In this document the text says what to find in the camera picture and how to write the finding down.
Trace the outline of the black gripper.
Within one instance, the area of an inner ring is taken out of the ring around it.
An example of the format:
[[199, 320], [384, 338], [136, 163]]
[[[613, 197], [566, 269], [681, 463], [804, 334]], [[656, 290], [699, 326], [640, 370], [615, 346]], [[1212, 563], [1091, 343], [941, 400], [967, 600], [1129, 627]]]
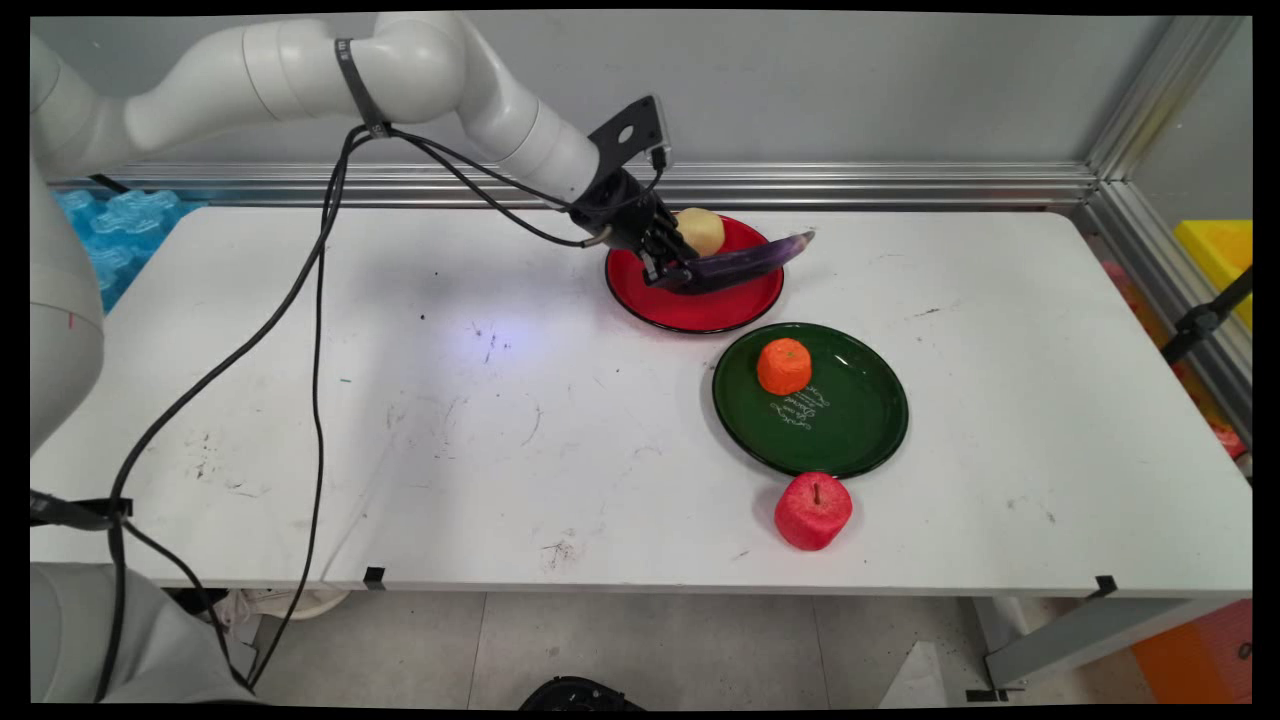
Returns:
[[691, 293], [689, 263], [700, 258], [678, 229], [678, 219], [652, 187], [620, 168], [570, 206], [570, 219], [604, 245], [640, 255], [646, 287]]

